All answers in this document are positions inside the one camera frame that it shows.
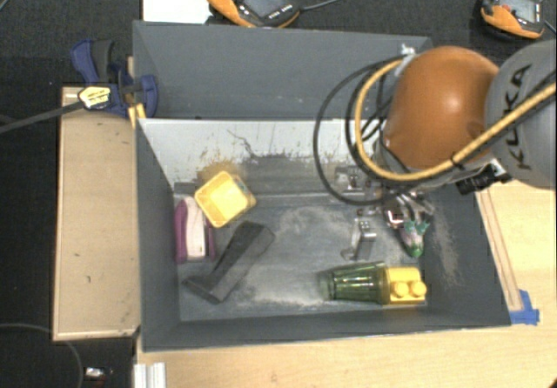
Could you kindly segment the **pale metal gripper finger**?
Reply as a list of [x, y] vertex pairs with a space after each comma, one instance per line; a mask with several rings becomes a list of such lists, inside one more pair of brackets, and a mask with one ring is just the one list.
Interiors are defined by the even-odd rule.
[[359, 167], [338, 166], [334, 170], [333, 188], [341, 196], [372, 196], [372, 181]]
[[350, 244], [340, 254], [347, 261], [363, 261], [371, 256], [377, 233], [370, 218], [355, 218], [352, 226]]

